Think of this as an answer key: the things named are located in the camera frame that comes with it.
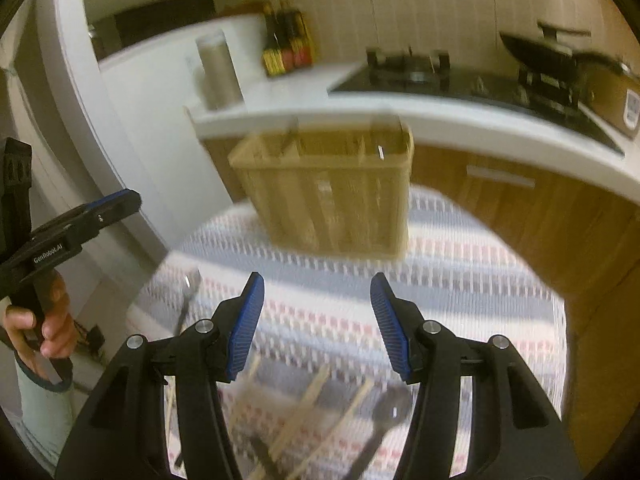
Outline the person left hand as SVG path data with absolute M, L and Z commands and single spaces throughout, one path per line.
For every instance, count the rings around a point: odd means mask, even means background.
M 2 326 L 21 362 L 38 377 L 57 384 L 62 379 L 58 377 L 52 361 L 69 358 L 77 344 L 78 333 L 68 310 L 70 296 L 58 271 L 52 271 L 43 278 L 37 284 L 36 292 L 44 310 L 39 348 L 32 348 L 26 339 L 27 333 L 34 332 L 38 325 L 32 311 L 10 304 L 4 309 Z

